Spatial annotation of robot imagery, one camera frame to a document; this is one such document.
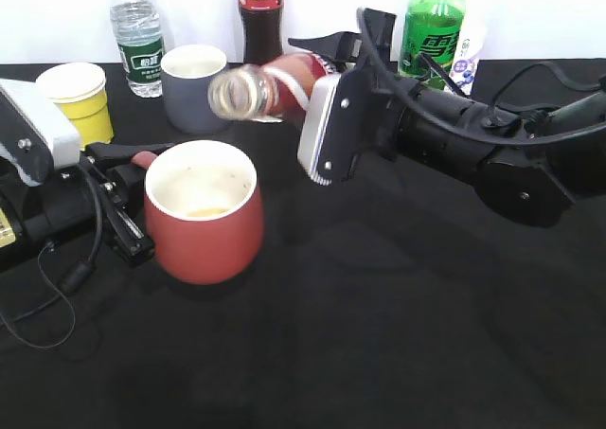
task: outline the white background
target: white background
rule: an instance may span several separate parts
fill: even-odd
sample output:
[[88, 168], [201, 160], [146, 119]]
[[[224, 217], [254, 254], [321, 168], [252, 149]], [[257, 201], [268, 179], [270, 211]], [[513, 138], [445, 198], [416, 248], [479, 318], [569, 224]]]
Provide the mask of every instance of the white background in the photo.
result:
[[[236, 0], [152, 0], [162, 14], [167, 48], [190, 43], [220, 47], [241, 61]], [[401, 40], [408, 0], [285, 0], [283, 37], [357, 30], [360, 6], [398, 14]], [[489, 19], [483, 58], [606, 56], [606, 0], [467, 0]], [[117, 62], [108, 0], [0, 0], [0, 63]], [[397, 58], [398, 45], [392, 55]]]

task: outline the glass bottle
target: glass bottle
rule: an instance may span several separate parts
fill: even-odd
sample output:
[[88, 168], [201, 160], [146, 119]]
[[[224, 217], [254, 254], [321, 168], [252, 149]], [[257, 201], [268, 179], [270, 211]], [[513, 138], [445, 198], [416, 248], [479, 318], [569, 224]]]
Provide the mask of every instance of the glass bottle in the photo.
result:
[[318, 55], [290, 53], [263, 66], [245, 64], [221, 73], [208, 87], [208, 102], [215, 115], [226, 119], [299, 120], [315, 82], [334, 72], [334, 65]]
[[[420, 52], [431, 56], [450, 73], [463, 18], [465, 0], [410, 0], [404, 23], [399, 72], [407, 77], [426, 74], [416, 60]], [[444, 81], [432, 73], [429, 86], [442, 89]]]

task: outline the cup rim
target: cup rim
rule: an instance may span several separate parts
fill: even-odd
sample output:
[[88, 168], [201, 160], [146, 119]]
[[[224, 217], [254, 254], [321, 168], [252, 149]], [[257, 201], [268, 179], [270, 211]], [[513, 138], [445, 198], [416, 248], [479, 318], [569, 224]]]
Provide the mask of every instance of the cup rim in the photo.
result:
[[[166, 65], [173, 60], [178, 60], [179, 58], [183, 58], [185, 55], [192, 56], [202, 56], [209, 59], [208, 57], [214, 57], [212, 61], [216, 61], [220, 64], [220, 68], [216, 71], [209, 72], [208, 74], [204, 74], [203, 76], [182, 76], [180, 74], [175, 74], [167, 69]], [[197, 80], [197, 79], [205, 79], [207, 77], [212, 77], [216, 74], [219, 74], [221, 71], [225, 69], [227, 66], [227, 55], [214, 45], [207, 44], [187, 44], [187, 45], [179, 45], [178, 47], [174, 47], [172, 50], [168, 51], [162, 60], [160, 60], [160, 68], [163, 72], [167, 73], [171, 77], [176, 79], [185, 79], [185, 80]]]
[[[74, 89], [74, 78], [80, 87]], [[96, 96], [107, 82], [101, 66], [88, 62], [52, 66], [36, 78], [36, 86], [56, 104], [73, 104]]]
[[[175, 213], [174, 211], [171, 211], [171, 210], [165, 208], [162, 204], [160, 204], [158, 202], [156, 197], [153, 194], [151, 194], [151, 192], [149, 191], [148, 180], [151, 178], [150, 175], [152, 175], [152, 173], [153, 173], [154, 166], [157, 167], [158, 165], [161, 165], [162, 162], [169, 159], [169, 157], [172, 154], [178, 153], [179, 150], [182, 151], [183, 148], [200, 147], [201, 145], [202, 146], [215, 146], [215, 147], [219, 146], [219, 147], [229, 148], [229, 149], [234, 150], [237, 154], [241, 155], [244, 158], [244, 160], [246, 161], [246, 163], [249, 165], [250, 170], [252, 172], [251, 185], [250, 185], [250, 188], [248, 189], [248, 192], [246, 192], [246, 195], [242, 199], [242, 201], [239, 202], [237, 205], [233, 206], [232, 208], [230, 208], [229, 210], [225, 211], [224, 213], [221, 213], [216, 216], [208, 216], [208, 217], [204, 217], [204, 218], [193, 217], [193, 216], [183, 216], [183, 215], [180, 215], [178, 213]], [[145, 194], [148, 197], [148, 199], [150, 200], [150, 202], [158, 210], [160, 210], [167, 216], [170, 216], [173, 219], [178, 219], [180, 221], [185, 221], [185, 222], [189, 222], [189, 223], [206, 223], [209, 221], [217, 221], [222, 218], [227, 218], [227, 217], [231, 216], [232, 214], [240, 211], [246, 204], [248, 204], [250, 199], [253, 197], [253, 194], [257, 190], [257, 185], [258, 185], [257, 169], [255, 168], [255, 164], [253, 163], [251, 158], [248, 156], [248, 154], [243, 152], [238, 147], [235, 147], [229, 143], [220, 142], [218, 140], [192, 140], [189, 142], [184, 142], [184, 143], [175, 145], [174, 147], [170, 148], [169, 150], [166, 150], [165, 152], [160, 154], [158, 157], [156, 157], [155, 160], [151, 163], [151, 165], [148, 168], [147, 173], [145, 175]]]

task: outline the yellow cup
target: yellow cup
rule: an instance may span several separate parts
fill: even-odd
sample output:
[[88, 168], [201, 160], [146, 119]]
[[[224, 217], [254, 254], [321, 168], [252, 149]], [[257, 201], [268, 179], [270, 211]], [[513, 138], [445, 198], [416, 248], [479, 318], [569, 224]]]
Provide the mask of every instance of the yellow cup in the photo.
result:
[[110, 143], [114, 130], [107, 109], [105, 72], [92, 63], [60, 64], [45, 71], [36, 84], [67, 116], [89, 143]]

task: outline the cable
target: cable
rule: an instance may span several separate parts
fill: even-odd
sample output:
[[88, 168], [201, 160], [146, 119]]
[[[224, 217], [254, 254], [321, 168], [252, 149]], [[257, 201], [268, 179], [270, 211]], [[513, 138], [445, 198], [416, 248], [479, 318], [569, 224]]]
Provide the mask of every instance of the cable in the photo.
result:
[[98, 256], [98, 251], [101, 248], [101, 241], [103, 237], [103, 209], [101, 208], [101, 201], [97, 192], [97, 183], [93, 180], [93, 177], [88, 174], [88, 171], [78, 164], [76, 168], [82, 173], [86, 186], [90, 189], [91, 197], [93, 197], [93, 205], [95, 207], [95, 238], [93, 239], [93, 246], [91, 252], [88, 255], [86, 261], [89, 264], [95, 263]]
[[6, 317], [0, 311], [0, 319], [4, 322], [4, 325], [5, 325], [5, 327], [7, 327], [7, 330], [9, 330], [10, 334], [12, 334], [21, 343], [25, 344], [26, 346], [32, 347], [34, 349], [46, 350], [46, 349], [54, 349], [55, 347], [61, 346], [67, 341], [67, 339], [69, 339], [69, 337], [74, 332], [74, 329], [76, 328], [76, 310], [74, 309], [74, 306], [72, 305], [69, 298], [67, 296], [65, 296], [65, 294], [61, 290], [59, 290], [59, 288], [52, 282], [52, 280], [50, 280], [48, 278], [48, 276], [46, 275], [45, 270], [43, 269], [42, 264], [40, 262], [40, 260], [42, 258], [42, 254], [47, 251], [52, 250], [52, 248], [53, 248], [53, 244], [51, 242], [47, 243], [46, 246], [42, 248], [42, 250], [40, 251], [40, 254], [38, 254], [38, 268], [40, 269], [40, 274], [42, 275], [43, 279], [45, 280], [45, 284], [48, 287], [50, 287], [52, 290], [54, 290], [63, 301], [65, 301], [65, 304], [67, 305], [67, 307], [69, 308], [69, 311], [71, 312], [72, 323], [69, 327], [69, 330], [65, 334], [65, 336], [62, 337], [59, 341], [56, 341], [52, 344], [47, 344], [47, 345], [34, 344], [33, 342], [28, 341], [25, 337], [23, 337], [21, 334], [19, 334], [17, 332], [17, 327], [15, 326], [14, 321], [10, 320], [8, 317]]
[[516, 72], [513, 77], [509, 79], [509, 81], [505, 85], [503, 85], [492, 97], [492, 100], [489, 104], [489, 116], [490, 121], [492, 121], [493, 127], [502, 127], [507, 125], [506, 123], [502, 123], [496, 114], [495, 106], [499, 98], [503, 96], [503, 94], [515, 81], [520, 79], [526, 72], [530, 71], [531, 69], [534, 69], [535, 67], [545, 67], [549, 69], [549, 72], [551, 72], [551, 74], [553, 74], [553, 76], [569, 90], [577, 91], [580, 93], [591, 93], [599, 91], [601, 89], [601, 86], [599, 84], [586, 85], [584, 83], [578, 83], [574, 80], [571, 80], [570, 78], [568, 78], [568, 76], [566, 76], [566, 74], [564, 74], [564, 71], [562, 71], [561, 68], [553, 62], [537, 62], [529, 64], [528, 66]]
[[561, 105], [556, 104], [529, 104], [529, 105], [514, 105], [509, 104], [508, 102], [499, 102], [497, 107], [502, 110], [507, 110], [508, 112], [512, 112], [513, 114], [523, 114], [525, 112], [530, 112], [533, 110], [547, 110], [553, 112], [554, 110], [561, 109]]
[[19, 315], [17, 315], [16, 317], [14, 317], [12, 319], [12, 322], [13, 323], [20, 322], [21, 320], [30, 318], [31, 316], [33, 316], [37, 313], [41, 313], [43, 310], [50, 308], [53, 304], [55, 304], [59, 300], [61, 300], [61, 297], [58, 295], [55, 295], [52, 298], [45, 301], [44, 303], [42, 303], [40, 306], [37, 306], [34, 309], [27, 311], [26, 313], [20, 313]]
[[[83, 267], [83, 268], [79, 267], [78, 265], [81, 265], [81, 264], [78, 262], [76, 267], [71, 268], [65, 275], [63, 275], [62, 279], [60, 279], [60, 281], [58, 282], [58, 286], [60, 288], [63, 288], [67, 293], [72, 293], [73, 291], [77, 290], [81, 286], [83, 281], [88, 276], [90, 276], [90, 274], [88, 273], [89, 270], [92, 273], [92, 266], [95, 263], [95, 261], [97, 260], [98, 252], [100, 250], [101, 241], [103, 238], [103, 210], [101, 207], [99, 195], [97, 193], [96, 182], [88, 174], [88, 172], [86, 171], [86, 169], [84, 167], [77, 165], [77, 169], [82, 173], [84, 182], [86, 183], [86, 186], [88, 186], [88, 188], [90, 189], [91, 197], [93, 199], [93, 205], [95, 208], [95, 237], [93, 239], [93, 245], [91, 247], [91, 252], [89, 253], [88, 258], [86, 259], [86, 264], [89, 266]], [[25, 313], [20, 313], [19, 315], [13, 317], [11, 322], [14, 324], [14, 323], [20, 322], [21, 320], [25, 320], [26, 318], [30, 318], [38, 313], [41, 313], [42, 311], [51, 307], [52, 305], [54, 305], [61, 299], [62, 299], [62, 297], [60, 295], [55, 295], [52, 298], [50, 298], [49, 300], [40, 304], [39, 306], [37, 306]], [[7, 320], [2, 316], [0, 316], [0, 320], [1, 320], [0, 328], [5, 326], [14, 335], [14, 332], [12, 332], [10, 330], [10, 327], [7, 325]]]
[[456, 135], [473, 142], [486, 143], [489, 145], [497, 145], [502, 147], [536, 147], [539, 145], [551, 145], [554, 143], [561, 143], [565, 140], [574, 140], [577, 138], [584, 137], [589, 134], [595, 134], [606, 131], [606, 121], [598, 123], [594, 126], [578, 129], [569, 133], [553, 134], [548, 136], [540, 136], [533, 139], [520, 139], [520, 138], [504, 138], [491, 136], [488, 134], [476, 134], [470, 133], [463, 129], [456, 128], [452, 124], [443, 119], [435, 116], [431, 112], [425, 110], [418, 102], [416, 102], [410, 95], [404, 90], [397, 82], [399, 78], [396, 74], [389, 71], [387, 67], [381, 61], [379, 52], [372, 43], [372, 38], [368, 31], [368, 26], [364, 17], [364, 9], [358, 9], [357, 11], [358, 26], [360, 27], [360, 37], [362, 39], [363, 46], [365, 47], [368, 56], [372, 61], [372, 64], [377, 69], [382, 80], [389, 86], [394, 92], [396, 97], [403, 102], [415, 114], [420, 116], [425, 121], [433, 124], [434, 126], [442, 129], [443, 131]]
[[461, 96], [462, 98], [469, 98], [469, 96], [467, 96], [463, 90], [461, 90], [461, 87], [458, 86], [456, 84], [456, 82], [454, 80], [451, 79], [451, 77], [446, 74], [446, 71], [442, 68], [442, 66], [440, 66], [436, 60], [434, 60], [430, 55], [427, 55], [426, 53], [420, 52], [417, 55], [417, 59], [421, 60], [423, 63], [427, 64], [429, 66], [429, 72], [431, 74], [431, 72], [435, 72], [436, 75], [438, 77], [440, 77], [442, 80], [444, 80], [444, 82], [448, 85], [448, 87], [453, 91], [453, 93], [455, 93], [458, 96]]

